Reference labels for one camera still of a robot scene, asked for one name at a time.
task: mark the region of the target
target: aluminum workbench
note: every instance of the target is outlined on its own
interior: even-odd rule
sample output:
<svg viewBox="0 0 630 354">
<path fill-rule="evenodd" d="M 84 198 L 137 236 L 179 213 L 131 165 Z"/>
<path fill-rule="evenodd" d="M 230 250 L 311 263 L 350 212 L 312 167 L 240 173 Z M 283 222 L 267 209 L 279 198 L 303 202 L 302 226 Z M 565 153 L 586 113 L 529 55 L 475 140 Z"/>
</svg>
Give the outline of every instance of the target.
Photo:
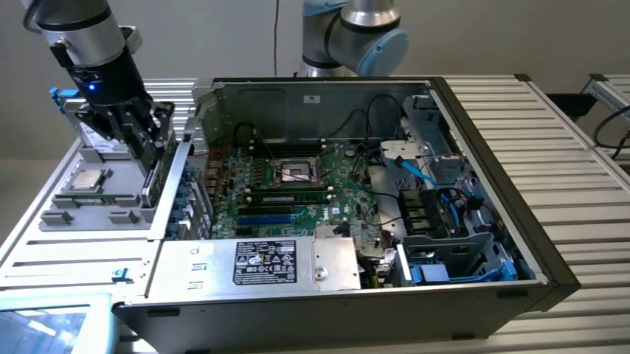
<svg viewBox="0 0 630 354">
<path fill-rule="evenodd" d="M 447 80 L 583 288 L 549 312 L 523 314 L 487 340 L 318 353 L 630 353 L 630 177 L 533 82 L 513 76 Z M 157 100 L 177 104 L 176 130 L 194 114 L 194 81 L 147 82 Z M 32 221 L 75 157 L 71 149 L 0 249 L 13 265 L 0 270 L 3 286 L 115 291 L 109 270 L 143 262 L 143 239 L 59 240 L 36 232 Z M 28 273 L 20 267 L 43 261 L 55 264 L 31 266 Z M 121 334 L 120 353 L 152 351 L 128 331 Z"/>
<path fill-rule="evenodd" d="M 591 94 L 613 113 L 630 105 L 630 75 L 593 74 L 582 93 Z M 630 124 L 630 113 L 626 112 L 621 116 Z M 605 151 L 613 155 L 613 149 Z M 621 150 L 617 163 L 630 171 L 630 149 Z"/>
</svg>

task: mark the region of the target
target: blue cable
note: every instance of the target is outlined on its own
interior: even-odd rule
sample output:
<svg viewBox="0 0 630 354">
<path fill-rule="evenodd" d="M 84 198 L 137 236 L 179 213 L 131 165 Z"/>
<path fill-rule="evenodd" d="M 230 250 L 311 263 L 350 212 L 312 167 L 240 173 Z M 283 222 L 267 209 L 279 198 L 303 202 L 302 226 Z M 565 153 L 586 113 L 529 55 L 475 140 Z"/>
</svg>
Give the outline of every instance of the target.
<svg viewBox="0 0 630 354">
<path fill-rule="evenodd" d="M 448 198 L 446 198 L 446 195 L 443 195 L 443 194 L 442 194 L 442 200 L 448 202 Z M 455 226 L 459 227 L 459 215 L 458 215 L 456 210 L 455 210 L 455 205 L 452 203 L 448 203 L 448 208 L 451 210 L 452 217 L 455 218 Z"/>
<path fill-rule="evenodd" d="M 422 178 L 424 181 L 430 182 L 431 185 L 435 187 L 436 183 L 431 177 L 428 177 L 424 173 L 419 171 L 418 168 L 414 167 L 407 161 L 403 161 L 400 165 L 410 170 L 411 173 L 414 173 L 419 178 Z"/>
</svg>

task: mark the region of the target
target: metal frame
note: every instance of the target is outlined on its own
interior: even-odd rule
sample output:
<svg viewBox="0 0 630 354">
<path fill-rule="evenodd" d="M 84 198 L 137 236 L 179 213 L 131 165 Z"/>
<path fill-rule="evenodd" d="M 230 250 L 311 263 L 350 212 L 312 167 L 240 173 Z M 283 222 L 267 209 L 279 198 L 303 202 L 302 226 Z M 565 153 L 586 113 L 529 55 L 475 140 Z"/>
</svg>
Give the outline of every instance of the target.
<svg viewBox="0 0 630 354">
<path fill-rule="evenodd" d="M 326 344 L 356 342 L 364 339 L 364 330 L 355 326 L 363 319 L 366 309 L 370 317 L 384 323 L 396 323 L 372 335 L 372 340 L 408 341 L 422 337 L 478 338 L 491 334 L 518 313 L 549 310 L 579 287 L 579 283 L 546 236 L 534 214 L 527 208 L 509 175 L 501 168 L 488 145 L 483 141 L 472 121 L 440 77 L 386 78 L 280 78 L 280 79 L 216 79 L 222 86 L 259 86 L 260 84 L 308 83 L 370 84 L 420 83 L 435 89 L 435 98 L 454 131 L 460 131 L 459 143 L 467 145 L 474 157 L 475 170 L 486 175 L 488 189 L 494 189 L 494 201 L 503 204 L 499 212 L 511 219 L 511 234 L 523 237 L 523 256 L 533 257 L 527 263 L 538 263 L 542 274 L 537 280 L 495 282 L 466 285 L 435 285 L 418 288 L 386 288 L 378 290 L 336 291 L 314 294 L 239 294 L 238 296 L 188 296 L 188 294 L 153 294 L 147 299 L 121 302 L 115 313 L 143 338 L 165 353 L 192 348 L 212 350 L 260 348 L 264 343 L 315 344 L 326 338 Z M 448 311 L 440 305 L 448 303 Z M 474 321 L 462 321 L 466 313 Z M 275 325 L 260 327 L 272 317 Z M 177 331 L 160 341 L 164 333 Z M 248 333 L 247 340 L 239 333 Z"/>
<path fill-rule="evenodd" d="M 518 316 L 487 339 L 364 343 L 318 352 L 629 353 L 630 210 L 629 193 L 617 180 L 619 170 L 602 166 L 583 149 L 582 138 L 571 132 L 575 124 L 533 83 L 511 75 L 444 79 L 583 288 L 550 311 Z M 561 142 L 574 145 L 547 150 Z M 155 351 L 145 341 L 119 349 L 121 353 Z"/>
<path fill-rule="evenodd" d="M 586 86 L 582 89 L 583 94 L 591 94 L 611 112 L 621 110 L 630 105 L 630 75 L 602 75 L 593 74 Z M 630 112 L 621 115 L 630 122 Z M 602 148 L 607 155 L 613 155 L 613 149 Z M 630 164 L 623 160 L 630 159 L 630 149 L 623 149 L 619 154 L 622 164 Z"/>
<path fill-rule="evenodd" d="M 156 207 L 151 229 L 125 232 L 40 231 L 40 213 L 51 205 L 55 191 L 65 184 L 80 161 L 77 151 L 83 144 L 77 139 L 1 245 L 0 291 L 8 291 L 16 296 L 23 296 L 23 294 L 32 296 L 33 292 L 36 294 L 84 293 L 87 288 L 93 289 L 95 292 L 116 292 L 117 285 L 111 280 L 111 272 L 119 268 L 129 268 L 135 282 L 133 287 L 125 287 L 125 291 L 133 292 L 133 295 L 145 294 L 147 275 L 153 271 L 153 260 L 160 247 L 159 241 L 147 241 L 161 240 L 164 236 L 167 216 L 171 212 L 190 148 L 196 144 L 202 146 L 203 152 L 206 146 L 198 118 L 194 117 L 192 98 L 186 98 L 191 97 L 192 84 L 192 81 L 181 80 L 145 82 L 145 87 L 156 100 L 188 103 L 176 108 L 173 128 L 179 139 L 190 135 L 190 139 L 184 139 L 175 152 L 173 164 L 163 188 L 163 199 Z"/>
</svg>

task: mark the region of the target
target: black cable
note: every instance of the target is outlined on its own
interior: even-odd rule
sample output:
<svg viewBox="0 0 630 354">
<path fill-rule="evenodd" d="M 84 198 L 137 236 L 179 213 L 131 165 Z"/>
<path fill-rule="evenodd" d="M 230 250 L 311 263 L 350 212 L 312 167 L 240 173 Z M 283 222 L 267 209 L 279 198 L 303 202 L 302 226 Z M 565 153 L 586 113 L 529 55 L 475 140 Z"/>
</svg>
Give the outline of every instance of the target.
<svg viewBox="0 0 630 354">
<path fill-rule="evenodd" d="M 252 132 L 256 130 L 256 126 L 255 126 L 252 123 L 250 123 L 250 122 L 239 122 L 239 123 L 236 123 L 235 129 L 232 130 L 232 145 L 234 145 L 234 146 L 236 145 L 238 130 L 239 130 L 242 127 L 250 127 L 250 129 L 252 130 Z"/>
<path fill-rule="evenodd" d="M 279 0 L 275 0 L 275 19 L 274 19 L 274 76 L 278 76 L 278 18 L 279 18 Z"/>
<path fill-rule="evenodd" d="M 456 195 L 466 195 L 466 193 L 459 189 L 459 188 L 454 188 L 454 187 L 443 187 L 440 189 L 436 190 L 436 194 L 444 194 L 446 191 L 452 191 L 455 192 Z"/>
<path fill-rule="evenodd" d="M 621 149 L 623 149 L 623 144 L 626 143 L 626 140 L 629 139 L 630 133 L 626 133 L 626 136 L 621 138 L 619 144 L 617 144 L 617 150 L 614 151 L 614 154 L 611 155 L 611 159 L 614 160 L 619 156 Z"/>
<path fill-rule="evenodd" d="M 368 122 L 368 119 L 367 119 L 367 113 L 366 111 L 363 110 L 363 108 L 359 108 L 356 107 L 355 109 L 352 109 L 352 111 L 348 113 L 347 117 L 346 117 L 346 120 L 343 121 L 342 125 L 335 129 L 335 131 L 332 131 L 332 133 L 330 133 L 327 136 L 326 136 L 326 139 L 330 139 L 332 138 L 340 131 L 343 128 L 346 128 L 346 125 L 347 123 L 350 123 L 352 117 L 355 116 L 355 112 L 360 112 L 363 117 L 366 118 L 366 121 Z M 371 131 L 368 131 L 368 125 L 366 125 L 366 136 L 368 136 L 368 133 L 371 133 Z"/>
<path fill-rule="evenodd" d="M 356 182 L 354 183 L 354 185 L 356 186 L 356 188 L 359 188 L 363 192 L 366 192 L 368 194 L 382 195 L 384 197 L 390 197 L 390 198 L 394 198 L 395 200 L 398 200 L 398 197 L 392 194 L 382 193 L 382 192 L 374 192 L 372 190 L 368 190 L 368 189 L 363 188 L 362 186 L 359 186 Z"/>
<path fill-rule="evenodd" d="M 367 223 L 370 226 L 374 226 L 374 227 L 382 227 L 383 225 L 387 225 L 388 223 L 392 223 L 394 221 L 396 220 L 400 220 L 403 217 L 399 216 L 398 218 L 392 218 L 391 220 L 383 222 L 383 223 L 371 223 L 367 221 L 367 215 L 368 215 L 368 211 L 371 209 L 374 209 L 374 207 L 376 206 L 376 203 L 374 203 L 370 208 L 367 208 L 366 212 L 363 213 L 363 222 Z"/>
<path fill-rule="evenodd" d="M 32 33 L 41 33 L 41 31 L 31 25 L 32 18 L 36 15 L 36 12 L 37 12 L 37 9 L 40 8 L 41 3 L 43 3 L 43 0 L 32 0 L 32 3 L 27 7 L 27 13 L 24 14 L 24 17 L 21 19 L 21 25 L 24 26 L 27 31 Z"/>
<path fill-rule="evenodd" d="M 395 130 L 398 131 L 398 126 L 400 124 L 400 119 L 403 118 L 403 115 L 400 113 L 400 104 L 398 103 L 398 100 L 395 99 L 395 97 L 390 94 L 378 94 L 376 96 L 372 97 L 370 103 L 367 104 L 368 121 L 370 121 L 370 112 L 372 111 L 372 104 L 378 101 L 379 98 L 388 98 L 395 104 Z"/>
<path fill-rule="evenodd" d="M 609 122 L 615 119 L 618 116 L 621 116 L 623 113 L 626 113 L 627 111 L 630 111 L 630 105 L 623 107 L 621 110 L 618 110 L 617 112 L 614 112 L 613 114 L 610 114 L 603 120 L 602 122 L 598 124 L 598 126 L 595 127 L 594 129 L 594 133 L 593 133 L 593 140 L 594 140 L 594 143 L 597 146 L 601 146 L 602 148 L 609 148 L 609 149 L 615 149 L 615 150 L 621 150 L 621 149 L 627 149 L 630 148 L 630 145 L 625 145 L 626 143 L 626 139 L 630 137 L 630 131 L 626 131 L 626 134 L 625 134 L 625 137 L 622 138 L 622 140 L 619 141 L 619 144 L 618 145 L 607 145 L 607 144 L 603 144 L 601 141 L 599 141 L 599 132 L 602 131 L 603 127 L 606 126 L 606 124 L 609 124 Z"/>
</svg>

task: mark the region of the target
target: cable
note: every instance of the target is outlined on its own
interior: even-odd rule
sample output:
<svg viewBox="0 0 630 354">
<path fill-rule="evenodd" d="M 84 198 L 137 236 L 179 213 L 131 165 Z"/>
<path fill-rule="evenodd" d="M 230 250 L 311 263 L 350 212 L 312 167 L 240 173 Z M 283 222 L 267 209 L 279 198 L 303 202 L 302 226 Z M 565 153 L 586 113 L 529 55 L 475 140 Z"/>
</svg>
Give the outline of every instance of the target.
<svg viewBox="0 0 630 354">
<path fill-rule="evenodd" d="M 415 168 L 407 161 L 403 161 L 400 164 L 419 178 L 422 178 L 426 182 L 430 182 L 434 187 L 436 186 L 434 179 L 430 176 L 427 176 L 424 173 L 422 173 L 420 170 Z"/>
<path fill-rule="evenodd" d="M 291 175 L 290 173 L 286 173 L 286 172 L 283 172 L 282 170 L 275 170 L 275 171 L 276 171 L 276 172 L 280 172 L 280 173 L 282 173 L 283 175 L 286 175 L 286 176 L 290 176 L 290 177 L 296 178 L 296 179 L 302 179 L 304 182 L 312 182 L 310 179 L 306 179 L 306 178 L 303 178 L 303 177 Z"/>
<path fill-rule="evenodd" d="M 366 212 L 363 212 L 363 222 L 367 223 L 370 226 L 374 226 L 374 227 L 382 227 L 383 225 L 387 225 L 388 223 L 392 223 L 394 221 L 396 220 L 400 220 L 403 217 L 399 216 L 398 218 L 392 218 L 391 220 L 383 222 L 383 223 L 371 223 L 370 221 L 367 221 L 367 214 L 368 214 L 368 211 L 371 209 L 374 209 L 374 207 L 376 206 L 378 203 L 374 203 L 370 208 L 367 208 Z"/>
<path fill-rule="evenodd" d="M 388 98 L 391 101 L 394 101 L 395 104 L 395 132 L 394 134 L 396 135 L 398 133 L 398 127 L 400 124 L 400 119 L 403 118 L 403 115 L 400 114 L 400 104 L 398 103 L 398 100 L 395 97 L 390 94 L 378 94 L 376 96 L 372 97 L 370 103 L 367 104 L 367 117 L 370 121 L 370 112 L 372 111 L 372 104 L 376 102 L 379 98 Z"/>
<path fill-rule="evenodd" d="M 610 114 L 598 124 L 598 126 L 595 127 L 594 129 L 594 133 L 593 133 L 593 140 L 594 140 L 594 143 L 597 146 L 602 147 L 602 148 L 609 148 L 609 149 L 615 149 L 615 153 L 613 154 L 613 159 L 615 159 L 618 156 L 619 156 L 619 152 L 622 149 L 627 149 L 630 148 L 630 145 L 625 145 L 626 143 L 626 140 L 630 138 L 630 130 L 626 131 L 626 134 L 623 136 L 623 138 L 621 138 L 621 141 L 619 141 L 619 144 L 617 145 L 607 145 L 607 144 L 603 144 L 601 141 L 599 141 L 599 132 L 602 131 L 603 127 L 606 126 L 606 124 L 609 124 L 609 122 L 615 119 L 618 116 L 621 116 L 623 113 L 626 113 L 627 111 L 630 111 L 630 105 L 623 107 L 621 110 L 618 110 L 617 112 L 614 112 L 613 114 Z"/>
<path fill-rule="evenodd" d="M 359 186 L 356 182 L 354 183 L 354 185 L 356 186 L 356 188 L 359 188 L 363 192 L 366 192 L 368 194 L 382 195 L 384 197 L 390 197 L 390 198 L 394 198 L 395 200 L 398 200 L 398 197 L 392 194 L 382 193 L 382 192 L 374 192 L 372 190 L 368 190 L 368 189 L 363 188 L 362 186 Z"/>
<path fill-rule="evenodd" d="M 256 126 L 250 123 L 250 122 L 239 122 L 236 125 L 235 125 L 235 129 L 232 130 L 232 144 L 236 145 L 236 136 L 238 136 L 238 130 L 242 128 L 242 127 L 250 127 L 250 129 L 252 130 L 252 133 L 256 131 Z"/>
<path fill-rule="evenodd" d="M 334 170 L 336 170 L 339 167 L 342 166 L 342 164 L 336 164 L 334 167 L 331 167 L 331 169 L 328 171 L 326 171 L 324 173 L 322 173 L 319 175 L 319 177 L 316 177 L 316 179 L 320 179 L 323 177 L 326 177 L 327 174 L 330 174 L 330 172 L 332 172 Z"/>
<path fill-rule="evenodd" d="M 347 123 L 350 123 L 352 117 L 355 116 L 355 112 L 360 112 L 363 117 L 366 118 L 366 121 L 370 122 L 368 118 L 367 118 L 367 113 L 366 111 L 363 110 L 363 108 L 360 107 L 356 107 L 355 109 L 352 109 L 352 111 L 348 113 L 347 117 L 346 117 L 346 120 L 343 121 L 342 125 L 335 129 L 335 131 L 332 131 L 332 133 L 330 133 L 327 136 L 326 136 L 326 139 L 330 139 L 332 138 L 340 131 L 343 128 L 346 128 L 346 125 Z M 368 134 L 371 133 L 371 125 L 368 125 L 368 123 L 366 123 L 366 137 L 368 136 Z"/>
<path fill-rule="evenodd" d="M 614 160 L 619 156 L 621 149 L 623 149 L 623 144 L 626 143 L 626 140 L 629 139 L 630 133 L 626 133 L 625 137 L 621 138 L 619 144 L 617 144 L 617 150 L 614 151 L 614 154 L 611 155 L 611 159 Z"/>
<path fill-rule="evenodd" d="M 455 205 L 452 205 L 450 199 L 446 198 L 446 195 L 442 194 L 440 197 L 442 197 L 442 200 L 446 201 L 446 203 L 448 205 L 448 208 L 451 210 L 452 218 L 455 219 L 455 226 L 459 227 L 459 215 L 458 215 L 456 210 L 455 210 Z"/>
<path fill-rule="evenodd" d="M 32 0 L 32 3 L 27 7 L 27 13 L 24 14 L 24 17 L 21 19 L 21 25 L 24 26 L 27 31 L 32 33 L 41 33 L 41 31 L 32 26 L 32 18 L 36 15 L 36 12 L 37 12 L 37 9 L 40 8 L 41 3 L 43 3 L 43 0 Z"/>
<path fill-rule="evenodd" d="M 275 0 L 275 19 L 274 19 L 274 76 L 278 76 L 278 19 L 279 19 L 279 0 Z"/>
<path fill-rule="evenodd" d="M 451 190 L 452 192 L 455 192 L 456 195 L 466 195 L 464 191 L 462 191 L 459 188 L 454 188 L 454 187 L 443 187 L 443 188 L 436 190 L 436 193 L 442 194 L 447 190 Z"/>
</svg>

